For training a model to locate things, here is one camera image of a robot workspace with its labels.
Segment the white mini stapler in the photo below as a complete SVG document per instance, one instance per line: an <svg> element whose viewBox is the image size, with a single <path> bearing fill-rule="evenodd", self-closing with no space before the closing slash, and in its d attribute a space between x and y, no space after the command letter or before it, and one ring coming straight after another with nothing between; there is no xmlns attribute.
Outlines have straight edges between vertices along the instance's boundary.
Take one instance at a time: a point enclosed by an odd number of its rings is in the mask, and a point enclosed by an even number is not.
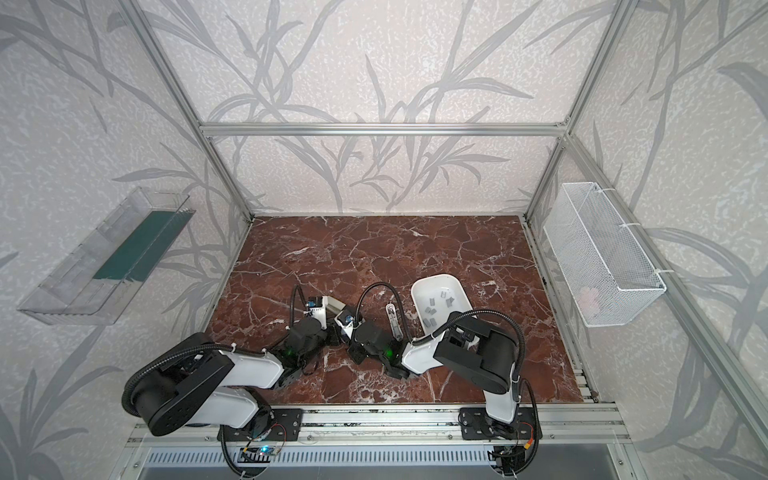
<svg viewBox="0 0 768 480"><path fill-rule="evenodd" d="M388 303L386 305L386 307L385 307L385 311L387 313L387 317L388 317L388 320L389 320L389 323L390 323L390 327L391 327L391 331L392 331L393 337L397 341L402 341L404 335L403 335L402 328L400 326L400 322L399 322L398 312L397 312L396 306L393 303Z"/></svg>

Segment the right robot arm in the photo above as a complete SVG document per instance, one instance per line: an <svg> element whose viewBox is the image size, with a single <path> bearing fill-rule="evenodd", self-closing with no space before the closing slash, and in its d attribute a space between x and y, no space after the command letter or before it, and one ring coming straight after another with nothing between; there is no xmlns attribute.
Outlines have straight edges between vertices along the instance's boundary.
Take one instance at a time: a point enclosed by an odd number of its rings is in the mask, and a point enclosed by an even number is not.
<svg viewBox="0 0 768 480"><path fill-rule="evenodd" d="M379 361L396 379L446 367L484 391L490 419L511 424L517 417L525 337L521 326L502 312L453 311L436 330L411 341L359 321L350 333L347 352L357 364L368 358Z"/></svg>

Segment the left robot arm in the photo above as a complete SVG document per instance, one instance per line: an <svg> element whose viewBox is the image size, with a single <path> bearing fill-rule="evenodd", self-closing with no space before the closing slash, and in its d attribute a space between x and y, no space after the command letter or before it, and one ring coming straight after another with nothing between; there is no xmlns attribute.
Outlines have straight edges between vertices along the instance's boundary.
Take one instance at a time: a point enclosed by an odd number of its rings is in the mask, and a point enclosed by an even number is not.
<svg viewBox="0 0 768 480"><path fill-rule="evenodd" d="M328 329L313 316L290 326L273 346L252 351L195 333L140 368L126 382L123 410L141 418L154 436L191 425L271 430L275 415L253 389L273 390L300 377L326 346Z"/></svg>

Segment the white plastic tray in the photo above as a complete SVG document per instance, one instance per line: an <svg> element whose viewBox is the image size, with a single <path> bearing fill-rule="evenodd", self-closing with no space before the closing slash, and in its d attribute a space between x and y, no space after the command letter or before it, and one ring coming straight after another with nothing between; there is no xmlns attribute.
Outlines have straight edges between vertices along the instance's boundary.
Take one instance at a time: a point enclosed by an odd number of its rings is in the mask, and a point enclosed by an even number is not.
<svg viewBox="0 0 768 480"><path fill-rule="evenodd" d="M448 297L440 298L441 291L446 291ZM412 285L410 292L423 331L427 335L446 323L452 312L465 312L472 309L460 281L449 274L419 279ZM437 313L428 315L424 311L427 307L436 309ZM434 319L436 326L428 326L427 319Z"/></svg>

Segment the green circuit board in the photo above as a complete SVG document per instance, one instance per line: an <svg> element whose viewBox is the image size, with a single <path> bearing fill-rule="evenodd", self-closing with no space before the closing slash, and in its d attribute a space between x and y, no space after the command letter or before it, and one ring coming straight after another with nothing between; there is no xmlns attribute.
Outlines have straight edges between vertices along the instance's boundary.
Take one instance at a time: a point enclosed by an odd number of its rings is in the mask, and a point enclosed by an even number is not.
<svg viewBox="0 0 768 480"><path fill-rule="evenodd" d="M264 445L259 447L244 447L240 453L242 463L269 463L271 458L278 456L282 449L277 446Z"/></svg>

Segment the pink object in basket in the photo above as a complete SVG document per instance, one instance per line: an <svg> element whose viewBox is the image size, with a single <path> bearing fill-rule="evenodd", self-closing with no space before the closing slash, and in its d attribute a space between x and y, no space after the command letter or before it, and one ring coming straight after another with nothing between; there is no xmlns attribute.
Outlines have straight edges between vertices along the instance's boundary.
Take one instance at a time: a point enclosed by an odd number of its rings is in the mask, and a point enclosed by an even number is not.
<svg viewBox="0 0 768 480"><path fill-rule="evenodd" d="M592 287L581 287L576 303L583 316L592 318L600 313L599 291Z"/></svg>

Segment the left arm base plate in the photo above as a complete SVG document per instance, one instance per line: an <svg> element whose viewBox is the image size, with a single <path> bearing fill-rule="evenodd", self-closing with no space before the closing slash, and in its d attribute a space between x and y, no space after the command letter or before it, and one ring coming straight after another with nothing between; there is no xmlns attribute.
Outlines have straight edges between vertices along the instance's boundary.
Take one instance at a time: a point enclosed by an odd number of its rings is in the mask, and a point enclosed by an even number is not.
<svg viewBox="0 0 768 480"><path fill-rule="evenodd" d="M242 428L223 426L217 439L225 442L294 442L299 437L303 414L300 408L278 408L269 413L260 411Z"/></svg>

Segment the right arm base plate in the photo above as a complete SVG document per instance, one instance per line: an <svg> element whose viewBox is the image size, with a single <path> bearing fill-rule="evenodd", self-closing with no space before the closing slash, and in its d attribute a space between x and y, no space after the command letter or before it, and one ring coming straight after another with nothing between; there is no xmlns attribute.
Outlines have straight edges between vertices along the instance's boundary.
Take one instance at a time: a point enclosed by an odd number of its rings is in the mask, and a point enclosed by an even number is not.
<svg viewBox="0 0 768 480"><path fill-rule="evenodd" d="M519 407L511 423L492 419L484 408L465 407L459 410L458 423L463 440L528 441L542 438L531 406Z"/></svg>

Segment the aluminium front rail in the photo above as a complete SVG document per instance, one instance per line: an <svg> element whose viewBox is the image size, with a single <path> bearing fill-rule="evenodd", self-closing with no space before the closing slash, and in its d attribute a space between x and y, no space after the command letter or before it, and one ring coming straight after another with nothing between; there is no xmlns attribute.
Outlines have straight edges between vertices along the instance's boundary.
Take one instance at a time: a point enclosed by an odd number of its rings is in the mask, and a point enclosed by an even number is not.
<svg viewBox="0 0 768 480"><path fill-rule="evenodd" d="M287 447L463 444L468 428L458 404L304 405L302 425ZM611 403L538 406L542 444L629 443L630 434Z"/></svg>

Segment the clear acrylic wall shelf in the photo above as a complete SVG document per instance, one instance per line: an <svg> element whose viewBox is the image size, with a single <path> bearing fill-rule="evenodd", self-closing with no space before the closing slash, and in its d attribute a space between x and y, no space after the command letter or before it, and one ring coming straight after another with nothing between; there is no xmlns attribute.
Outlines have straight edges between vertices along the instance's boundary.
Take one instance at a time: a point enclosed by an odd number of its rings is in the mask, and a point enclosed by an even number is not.
<svg viewBox="0 0 768 480"><path fill-rule="evenodd" d="M190 196L135 188L19 305L47 325L112 325L194 215Z"/></svg>

